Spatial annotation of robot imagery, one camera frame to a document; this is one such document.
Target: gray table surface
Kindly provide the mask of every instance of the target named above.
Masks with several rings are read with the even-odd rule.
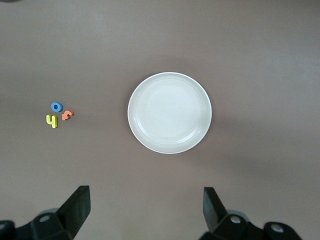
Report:
[[[145,78],[208,93],[205,138],[160,154],[130,130]],[[74,111],[52,129],[51,102]],[[196,240],[203,187],[258,227],[320,236],[320,2],[0,2],[0,219],[21,226],[90,185],[76,240]]]

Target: plate rim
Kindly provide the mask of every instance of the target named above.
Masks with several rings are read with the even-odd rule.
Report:
[[[210,119],[208,121],[208,127],[206,128],[205,130],[205,133],[203,134],[203,136],[196,142],[194,143],[192,146],[186,148],[186,149],[183,149],[183,150],[180,150],[180,151],[175,151],[175,152],[165,152],[165,151],[159,151],[159,150],[156,150],[156,149],[153,149],[152,147],[150,146],[147,146],[145,143],[143,143],[136,135],[136,133],[134,132],[133,130],[133,127],[132,127],[132,123],[130,121],[130,107],[132,105],[132,101],[133,101],[133,97],[135,95],[135,93],[139,90],[139,88],[141,87],[141,85],[143,85],[146,81],[149,81],[150,79],[153,79],[159,75],[167,75],[167,74],[173,74],[173,75],[180,75],[180,76],[183,76],[189,80],[191,80],[192,82],[194,82],[200,89],[201,91],[203,92],[203,94],[205,95],[205,98],[207,100],[207,102],[209,103],[209,116],[210,116]],[[131,96],[130,96],[130,99],[129,99],[129,102],[128,102],[128,107],[127,107],[127,119],[128,119],[128,123],[129,123],[129,126],[130,126],[130,129],[131,129],[131,132],[133,133],[134,137],[143,145],[145,146],[146,148],[154,151],[154,152],[157,152],[157,153],[160,153],[160,154],[179,154],[179,153],[183,153],[183,152],[186,152],[192,148],[194,148],[196,145],[198,145],[202,140],[203,138],[207,135],[208,133],[208,130],[211,126],[211,122],[212,122],[212,105],[211,105],[211,101],[210,101],[210,98],[206,92],[206,90],[201,86],[201,84],[199,82],[197,82],[196,80],[194,80],[192,77],[188,76],[188,75],[185,75],[183,73],[179,73],[179,72],[174,72],[174,71],[166,71],[166,72],[160,72],[160,73],[156,73],[156,74],[153,74],[149,77],[147,77],[145,80],[143,80],[142,82],[139,83],[139,85],[134,89],[134,91],[132,92]]]

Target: screw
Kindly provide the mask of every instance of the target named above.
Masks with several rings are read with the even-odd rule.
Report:
[[[272,228],[273,231],[275,231],[277,233],[283,233],[284,232],[284,229],[278,224],[272,224],[271,228]]]
[[[43,216],[43,217],[40,218],[39,222],[40,222],[40,223],[43,223],[43,222],[45,222],[45,221],[48,221],[49,218],[50,218],[49,215],[45,215],[45,216]]]
[[[240,218],[237,217],[237,216],[232,216],[230,219],[231,219],[231,222],[233,222],[234,224],[239,224],[239,223],[241,223]]]

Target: white plate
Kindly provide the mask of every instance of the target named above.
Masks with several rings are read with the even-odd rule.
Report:
[[[176,72],[148,77],[134,90],[128,105],[135,137],[163,154],[181,153],[197,145],[211,118],[206,91],[191,77]]]

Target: foam number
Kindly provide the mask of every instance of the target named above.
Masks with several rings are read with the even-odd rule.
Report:
[[[62,106],[62,104],[60,102],[54,101],[53,103],[51,103],[51,109],[52,109],[52,111],[58,113],[58,112],[61,112],[62,109],[64,109],[64,107]]]
[[[58,127],[58,118],[56,115],[47,115],[46,116],[46,123],[51,125],[53,129]]]
[[[62,120],[68,120],[70,118],[71,115],[73,115],[74,113],[72,111],[65,111],[64,114],[62,114]]]

